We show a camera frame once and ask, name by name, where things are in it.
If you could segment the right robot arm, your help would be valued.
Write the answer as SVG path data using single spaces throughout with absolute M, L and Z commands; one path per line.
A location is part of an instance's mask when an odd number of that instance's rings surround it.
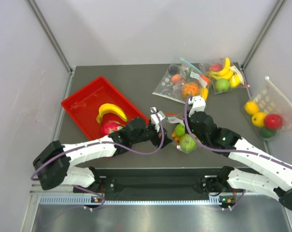
M 233 188 L 260 193 L 292 211 L 292 164 L 258 149 L 230 129 L 217 127 L 205 112 L 190 114 L 185 110 L 184 123 L 187 132 L 199 146 L 243 163 L 257 172 L 252 174 L 223 167 L 216 180 L 220 190 Z

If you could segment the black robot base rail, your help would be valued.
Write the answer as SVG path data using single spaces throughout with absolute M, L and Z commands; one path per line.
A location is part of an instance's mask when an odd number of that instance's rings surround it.
M 106 200 L 204 200 L 233 194 L 215 183 L 219 168 L 95 169 L 98 180 L 87 187 Z

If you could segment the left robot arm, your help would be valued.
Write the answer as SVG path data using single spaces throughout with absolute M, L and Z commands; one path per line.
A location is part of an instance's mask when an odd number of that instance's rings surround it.
M 140 117 L 100 139 L 72 145 L 52 141 L 33 161 L 35 176 L 43 190 L 77 185 L 94 192 L 101 185 L 97 171 L 93 167 L 79 168 L 79 164 L 124 154 L 132 145 L 146 141 L 151 141 L 158 150 L 172 142 L 161 122 L 146 124 Z

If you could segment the zip bag with red zipper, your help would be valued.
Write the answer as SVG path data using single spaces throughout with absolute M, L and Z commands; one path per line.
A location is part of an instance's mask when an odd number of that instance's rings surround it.
M 189 154 L 200 147 L 190 134 L 186 132 L 183 114 L 168 112 L 164 112 L 164 114 L 166 115 L 166 123 L 172 125 L 173 130 L 170 133 L 170 137 L 178 151 Z

